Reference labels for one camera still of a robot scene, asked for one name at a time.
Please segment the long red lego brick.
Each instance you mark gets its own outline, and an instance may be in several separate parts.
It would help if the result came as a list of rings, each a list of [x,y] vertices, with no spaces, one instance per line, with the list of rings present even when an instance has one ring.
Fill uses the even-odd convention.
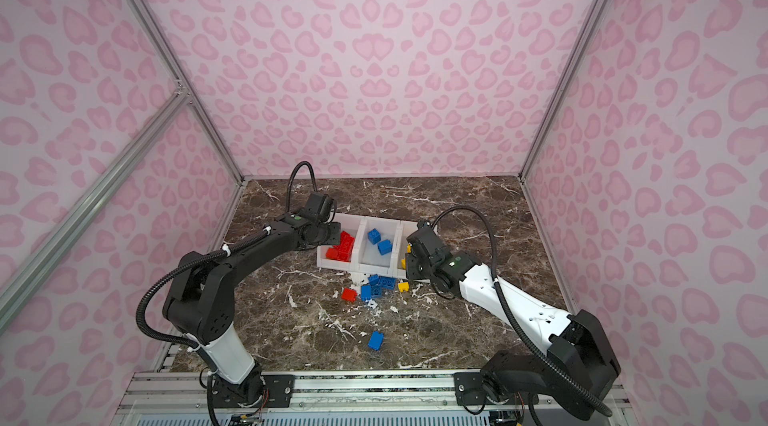
[[[330,246],[325,253],[325,258],[339,262],[350,262],[354,243],[355,238],[346,231],[342,231],[340,243],[335,246]]]

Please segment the blue lego brick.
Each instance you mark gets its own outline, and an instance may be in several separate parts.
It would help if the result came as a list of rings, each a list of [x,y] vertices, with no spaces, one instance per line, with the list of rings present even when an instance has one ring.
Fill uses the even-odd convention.
[[[389,276],[380,276],[380,275],[374,274],[368,278],[368,283],[372,287],[378,287],[378,288],[383,288],[387,290],[394,290],[396,286],[396,279]]]
[[[362,301],[370,301],[373,299],[372,287],[370,285],[366,284],[361,286],[360,298]]]
[[[386,256],[392,252],[393,244],[389,239],[382,239],[377,243],[377,249],[380,255]]]
[[[369,242],[374,245],[378,244],[381,241],[381,234],[376,228],[369,230],[367,237]]]
[[[383,345],[384,335],[379,331],[374,331],[368,341],[368,347],[374,351],[379,351]]]

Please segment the red lego brick square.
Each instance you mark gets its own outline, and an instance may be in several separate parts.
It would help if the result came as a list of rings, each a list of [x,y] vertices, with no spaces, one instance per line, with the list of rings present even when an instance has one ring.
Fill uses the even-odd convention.
[[[355,302],[358,297],[358,293],[354,289],[344,288],[341,297],[344,301]]]

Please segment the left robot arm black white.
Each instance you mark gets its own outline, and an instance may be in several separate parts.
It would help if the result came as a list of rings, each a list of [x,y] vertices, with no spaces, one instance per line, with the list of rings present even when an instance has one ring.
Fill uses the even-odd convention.
[[[341,225],[334,214],[335,201],[312,192],[304,208],[278,216],[258,234],[214,253],[192,252],[179,264],[162,313],[208,366],[206,393],[212,407],[260,407],[266,402],[261,366],[234,326],[237,286],[285,253],[338,245]]]

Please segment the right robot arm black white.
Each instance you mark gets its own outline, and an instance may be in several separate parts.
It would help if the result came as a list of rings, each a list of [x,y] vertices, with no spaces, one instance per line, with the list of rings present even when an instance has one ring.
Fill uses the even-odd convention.
[[[528,350],[497,351],[469,384],[457,384],[458,403],[530,403],[544,395],[582,421],[594,413],[609,415],[604,400],[621,367],[595,315],[571,314],[534,298],[471,254],[452,251],[426,220],[418,222],[407,243],[408,280],[425,280],[441,294],[486,310],[509,325]]]

